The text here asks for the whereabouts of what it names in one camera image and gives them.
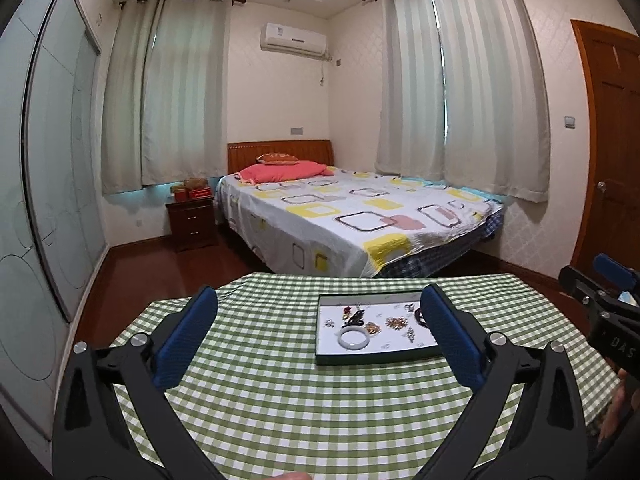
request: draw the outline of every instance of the table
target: table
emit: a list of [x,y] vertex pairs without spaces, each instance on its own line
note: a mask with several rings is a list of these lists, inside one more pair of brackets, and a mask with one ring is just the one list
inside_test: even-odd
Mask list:
[[[485,330],[542,348],[564,343],[587,423],[617,379],[604,359],[544,296],[510,274],[382,280],[255,273],[218,290],[218,317],[180,385],[166,397],[204,453],[230,479],[302,470],[320,479],[411,478],[470,398],[443,358],[389,365],[316,367],[319,294],[417,290],[438,283]],[[187,299],[152,303],[120,336],[151,332]],[[509,429],[514,386],[481,462]],[[138,449],[158,462],[126,391],[116,386]]]

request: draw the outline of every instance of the screw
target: screw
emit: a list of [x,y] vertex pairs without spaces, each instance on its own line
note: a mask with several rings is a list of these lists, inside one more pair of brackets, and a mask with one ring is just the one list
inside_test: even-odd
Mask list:
[[502,346],[507,343],[507,336],[501,334],[500,332],[493,332],[489,336],[489,341],[491,341],[494,345]]
[[74,345],[74,354],[81,354],[86,350],[86,343],[84,341],[78,341]]
[[562,352],[564,352],[564,345],[559,341],[552,341],[551,342],[551,349],[554,352],[557,352],[557,353],[561,354]]
[[142,346],[149,341],[148,336],[144,332],[140,332],[131,338],[131,344],[133,346]]

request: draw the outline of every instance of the wooden nightstand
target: wooden nightstand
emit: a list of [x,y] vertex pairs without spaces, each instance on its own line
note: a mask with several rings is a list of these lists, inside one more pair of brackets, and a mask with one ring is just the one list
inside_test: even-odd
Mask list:
[[218,244],[212,196],[169,202],[166,210],[176,251]]

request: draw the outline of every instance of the blue gripper pad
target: blue gripper pad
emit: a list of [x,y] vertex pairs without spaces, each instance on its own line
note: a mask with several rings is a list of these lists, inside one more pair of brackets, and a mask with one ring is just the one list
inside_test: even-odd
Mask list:
[[600,253],[593,259],[593,269],[619,287],[620,290],[631,292],[638,285],[636,277],[629,269],[606,254]]
[[429,285],[420,295],[420,309],[440,351],[460,384],[476,393],[485,382],[482,354],[460,324],[437,285]]
[[210,286],[191,298],[178,325],[156,352],[154,384],[159,390],[175,388],[191,364],[218,314],[218,297]]

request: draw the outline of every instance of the tray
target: tray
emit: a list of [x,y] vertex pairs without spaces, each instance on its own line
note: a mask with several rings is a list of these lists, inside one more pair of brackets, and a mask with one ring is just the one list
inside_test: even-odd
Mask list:
[[[421,290],[415,290],[320,296],[316,316],[316,364],[380,364],[441,356],[431,331],[415,318],[421,293]],[[350,317],[358,309],[364,311],[363,328],[366,329],[368,323],[374,323],[380,329],[377,333],[369,334],[369,343],[362,349],[346,349],[338,342],[338,334],[348,322],[348,319],[343,319],[347,306],[350,307]],[[343,339],[347,343],[355,343],[365,337],[361,333],[351,332],[345,334]]]

